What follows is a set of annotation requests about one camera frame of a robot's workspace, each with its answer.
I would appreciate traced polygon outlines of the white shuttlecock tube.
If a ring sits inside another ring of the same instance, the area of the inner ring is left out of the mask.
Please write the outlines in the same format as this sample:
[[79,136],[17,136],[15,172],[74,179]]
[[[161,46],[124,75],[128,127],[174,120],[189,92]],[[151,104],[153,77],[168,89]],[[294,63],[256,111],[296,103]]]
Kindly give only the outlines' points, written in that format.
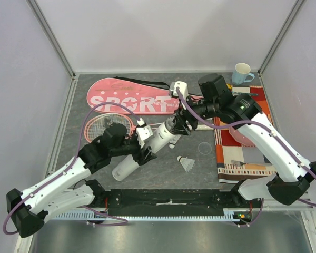
[[154,132],[153,135],[145,141],[142,157],[135,161],[132,155],[128,155],[112,171],[112,176],[117,181],[122,181],[134,172],[139,166],[157,157],[156,153],[176,137],[171,133],[172,118],[168,118]]

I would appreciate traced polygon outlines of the white shuttlecock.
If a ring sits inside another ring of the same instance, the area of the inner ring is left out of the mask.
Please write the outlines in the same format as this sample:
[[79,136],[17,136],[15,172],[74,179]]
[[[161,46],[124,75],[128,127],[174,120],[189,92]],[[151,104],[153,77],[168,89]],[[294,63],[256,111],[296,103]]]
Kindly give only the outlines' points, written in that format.
[[190,172],[195,164],[195,160],[182,157],[181,155],[177,157],[177,161],[186,172]]
[[171,141],[170,141],[170,143],[169,143],[169,148],[170,149],[174,149],[175,148],[175,146],[176,146],[176,143],[178,142],[178,140],[180,139],[180,135],[177,135],[176,137],[174,137]]
[[170,117],[165,121],[166,128],[169,131],[173,131],[176,128],[176,119],[174,117]]

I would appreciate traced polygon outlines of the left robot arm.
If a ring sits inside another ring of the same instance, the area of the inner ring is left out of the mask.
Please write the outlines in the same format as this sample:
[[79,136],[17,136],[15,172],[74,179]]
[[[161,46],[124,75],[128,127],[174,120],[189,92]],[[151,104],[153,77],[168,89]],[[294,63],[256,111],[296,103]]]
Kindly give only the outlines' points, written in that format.
[[110,164],[113,157],[129,155],[139,164],[155,159],[146,142],[151,138],[151,127],[141,122],[131,135],[120,123],[112,123],[102,135],[81,147],[70,161],[43,181],[23,190],[12,189],[6,195],[8,216],[3,224],[7,231],[9,220],[22,238],[38,232],[50,219],[75,207],[100,207],[105,201],[102,186],[94,180],[74,192],[66,189],[99,169]]

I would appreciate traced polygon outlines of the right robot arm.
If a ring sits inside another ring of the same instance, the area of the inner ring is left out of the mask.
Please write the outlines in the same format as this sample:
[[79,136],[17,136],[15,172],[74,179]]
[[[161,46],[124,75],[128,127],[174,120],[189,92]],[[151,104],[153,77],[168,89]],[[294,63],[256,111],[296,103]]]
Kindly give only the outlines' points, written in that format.
[[300,201],[316,207],[316,203],[302,199],[311,182],[316,181],[316,162],[300,156],[288,144],[251,96],[232,94],[222,76],[206,75],[198,85],[203,97],[193,100],[185,82],[171,84],[169,95],[180,101],[171,132],[189,135],[199,122],[218,129],[207,119],[219,118],[225,128],[233,127],[252,141],[276,171],[267,177],[239,181],[230,195],[232,204],[241,208],[253,199],[273,198],[287,206]]

